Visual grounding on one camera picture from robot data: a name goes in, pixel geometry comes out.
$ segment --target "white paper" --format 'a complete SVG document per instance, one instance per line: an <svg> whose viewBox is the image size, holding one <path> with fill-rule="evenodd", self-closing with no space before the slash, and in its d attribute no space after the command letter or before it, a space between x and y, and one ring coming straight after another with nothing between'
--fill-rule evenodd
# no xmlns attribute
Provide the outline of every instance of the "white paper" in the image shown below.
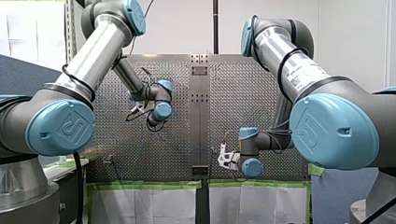
<svg viewBox="0 0 396 224"><path fill-rule="evenodd" d="M61 71L66 63L65 44L38 42L38 64L53 70Z"/></svg>
<svg viewBox="0 0 396 224"><path fill-rule="evenodd" d="M0 39L0 54L8 57L11 56L9 53L9 43L7 39Z"/></svg>
<svg viewBox="0 0 396 224"><path fill-rule="evenodd" d="M38 64L61 70L66 63L64 42L64 3L37 2Z"/></svg>
<svg viewBox="0 0 396 224"><path fill-rule="evenodd" d="M21 11L10 10L7 15L7 24L9 39L36 40L36 17L32 12L27 12L26 8L22 8Z"/></svg>
<svg viewBox="0 0 396 224"><path fill-rule="evenodd" d="M7 39L8 39L7 15L3 14L0 9L0 40L7 40Z"/></svg>
<svg viewBox="0 0 396 224"><path fill-rule="evenodd" d="M28 63L38 63L36 41L9 40L9 46L11 57Z"/></svg>
<svg viewBox="0 0 396 224"><path fill-rule="evenodd" d="M38 40L64 42L64 3L37 2L36 10Z"/></svg>

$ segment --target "vertical metal post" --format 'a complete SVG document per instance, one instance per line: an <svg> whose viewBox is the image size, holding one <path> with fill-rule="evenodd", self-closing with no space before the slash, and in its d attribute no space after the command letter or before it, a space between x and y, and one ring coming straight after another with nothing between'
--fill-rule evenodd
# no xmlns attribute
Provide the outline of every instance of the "vertical metal post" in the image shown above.
<svg viewBox="0 0 396 224"><path fill-rule="evenodd" d="M66 40L66 62L72 61L77 53L76 47L76 27L75 27L75 13L74 1L65 0L64 7L64 21L65 21L65 40Z"/></svg>
<svg viewBox="0 0 396 224"><path fill-rule="evenodd" d="M201 180L202 187L196 190L195 223L209 224L208 125L209 125L209 66L208 55L191 55L191 156L194 180Z"/></svg>
<svg viewBox="0 0 396 224"><path fill-rule="evenodd" d="M213 48L219 54L219 0L213 0Z"/></svg>

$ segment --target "blue joint cap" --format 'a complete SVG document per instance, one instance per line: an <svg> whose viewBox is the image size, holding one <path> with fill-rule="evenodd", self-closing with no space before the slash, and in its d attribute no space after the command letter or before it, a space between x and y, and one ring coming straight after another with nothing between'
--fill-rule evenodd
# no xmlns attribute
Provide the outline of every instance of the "blue joint cap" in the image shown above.
<svg viewBox="0 0 396 224"><path fill-rule="evenodd" d="M131 24L134 35L146 32L146 19L142 7L137 0L123 0L126 18Z"/></svg>
<svg viewBox="0 0 396 224"><path fill-rule="evenodd" d="M173 83L169 80L161 79L158 81L158 83L169 91L173 91L174 89Z"/></svg>
<svg viewBox="0 0 396 224"><path fill-rule="evenodd" d="M242 174L248 178L257 178L264 172L262 162L256 158L249 158L242 163Z"/></svg>
<svg viewBox="0 0 396 224"><path fill-rule="evenodd" d="M357 105L337 95L313 94L297 102L290 128L303 157L323 168L364 168L379 151L373 122Z"/></svg>
<svg viewBox="0 0 396 224"><path fill-rule="evenodd" d="M77 100L60 100L39 110L30 120L25 141L41 156L65 156L90 142L95 126L93 112Z"/></svg>
<svg viewBox="0 0 396 224"><path fill-rule="evenodd" d="M18 97L18 96L23 96L23 95L0 95L0 102L6 100L8 98Z"/></svg>
<svg viewBox="0 0 396 224"><path fill-rule="evenodd" d="M259 129L256 127L240 128L239 140L245 140L259 134Z"/></svg>
<svg viewBox="0 0 396 224"><path fill-rule="evenodd" d="M169 103L161 102L154 107L153 116L158 121L165 121L171 117L172 106Z"/></svg>
<svg viewBox="0 0 396 224"><path fill-rule="evenodd" d="M396 91L396 86L387 87L386 89L384 89L384 91Z"/></svg>
<svg viewBox="0 0 396 224"><path fill-rule="evenodd" d="M251 19L249 19L247 22L245 22L241 39L241 54L244 57L251 57L251 44L253 39L251 29Z"/></svg>

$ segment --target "perforated metal panel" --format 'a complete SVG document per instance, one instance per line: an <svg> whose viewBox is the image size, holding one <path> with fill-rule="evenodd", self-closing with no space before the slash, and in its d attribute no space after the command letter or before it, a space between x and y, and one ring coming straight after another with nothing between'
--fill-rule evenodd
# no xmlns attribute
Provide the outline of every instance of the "perforated metal panel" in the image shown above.
<svg viewBox="0 0 396 224"><path fill-rule="evenodd" d="M211 56L210 61L210 124L209 146L219 151L227 131L227 148L238 149L240 127L258 127L267 130L273 124L278 96L276 79L257 63L239 56ZM218 155L212 157L211 178L241 176L238 172L218 166ZM303 180L308 177L306 161L296 149L282 154L261 152L264 179Z"/></svg>
<svg viewBox="0 0 396 224"><path fill-rule="evenodd" d="M129 58L142 79L148 80L140 69L143 66L155 80L170 78L175 83L174 114L159 133L149 132L144 119L125 121L133 106L127 90L114 73L106 76L94 103L95 147L86 151L91 159L87 172L90 182L192 180L191 166L199 163L211 165L210 178L239 175L220 168L218 155L196 149L208 145L219 151L224 134L240 127L268 129L276 110L276 81L252 60L232 55L208 56L208 63L200 64L209 66L208 74L196 76L191 68L197 62L191 57L195 55ZM236 133L229 134L227 145L230 150L238 148ZM104 162L110 155L113 162ZM303 180L307 177L306 162L297 150L286 150L281 155L264 151L261 159L265 165L262 178Z"/></svg>
<svg viewBox="0 0 396 224"><path fill-rule="evenodd" d="M133 106L127 89L113 72L106 76L94 104L96 147L87 152L92 159L87 173L89 181L191 180L189 61L189 55L130 57L143 80L149 78L141 67L150 71L154 81L169 78L174 82L174 114L158 133L148 131L143 117L125 121ZM109 155L113 162L104 163Z"/></svg>

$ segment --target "aluminum tube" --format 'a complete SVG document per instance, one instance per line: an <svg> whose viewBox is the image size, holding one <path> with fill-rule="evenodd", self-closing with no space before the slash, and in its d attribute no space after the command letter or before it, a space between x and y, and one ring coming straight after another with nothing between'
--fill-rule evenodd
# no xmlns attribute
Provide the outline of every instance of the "aluminum tube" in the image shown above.
<svg viewBox="0 0 396 224"><path fill-rule="evenodd" d="M279 26L272 26L255 38L259 60L274 76L277 76L283 58L297 47L290 41L289 32ZM282 85L289 98L294 101L314 83L330 77L313 60L303 53L290 56L282 69Z"/></svg>
<svg viewBox="0 0 396 224"><path fill-rule="evenodd" d="M125 33L117 25L119 21L114 20L119 19L111 15L99 16L96 19L96 29L67 66L69 74L84 81L94 91L102 83L126 40ZM90 91L66 74L61 74L55 84L91 100Z"/></svg>

